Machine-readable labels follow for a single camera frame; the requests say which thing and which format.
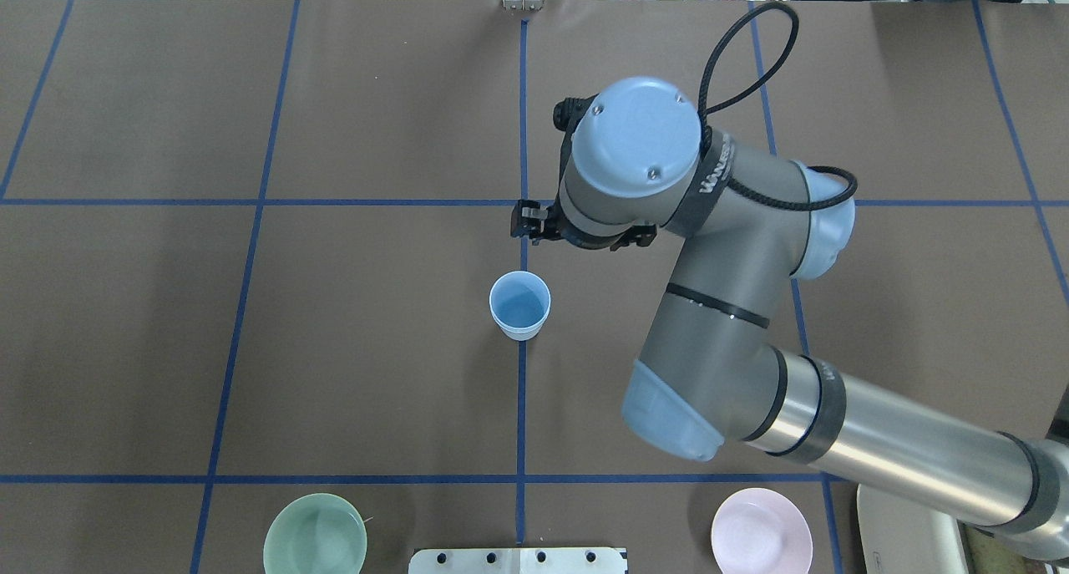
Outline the pink bowl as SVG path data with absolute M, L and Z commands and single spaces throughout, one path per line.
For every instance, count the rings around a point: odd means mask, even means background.
M 710 547 L 722 573 L 812 571 L 812 529 L 797 506 L 775 490 L 729 495 L 710 525 Z

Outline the cream toaster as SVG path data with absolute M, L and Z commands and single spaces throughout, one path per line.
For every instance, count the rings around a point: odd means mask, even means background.
M 921 505 L 861 485 L 859 550 L 867 573 L 1045 573 L 992 537 Z

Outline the green bowl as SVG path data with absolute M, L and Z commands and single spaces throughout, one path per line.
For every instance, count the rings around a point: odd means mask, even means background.
M 367 550 L 359 510 L 339 495 L 314 493 L 286 505 L 272 521 L 262 563 L 266 573 L 359 573 Z

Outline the light blue cup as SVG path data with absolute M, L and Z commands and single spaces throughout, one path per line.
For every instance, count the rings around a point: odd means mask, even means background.
M 541 331 L 544 325 L 545 322 L 543 322 L 543 320 L 542 322 L 537 322 L 534 324 L 530 324 L 530 326 L 524 326 L 524 327 L 511 326 L 511 324 L 505 324 L 499 322 L 498 328 L 501 330 L 501 332 L 503 332 L 505 337 L 513 339 L 513 341 L 516 342 L 526 342 L 537 337 L 537 335 L 539 333 L 539 331 Z
M 530 326 L 549 319 L 549 285 L 532 272 L 508 272 L 489 291 L 489 310 L 496 324 Z

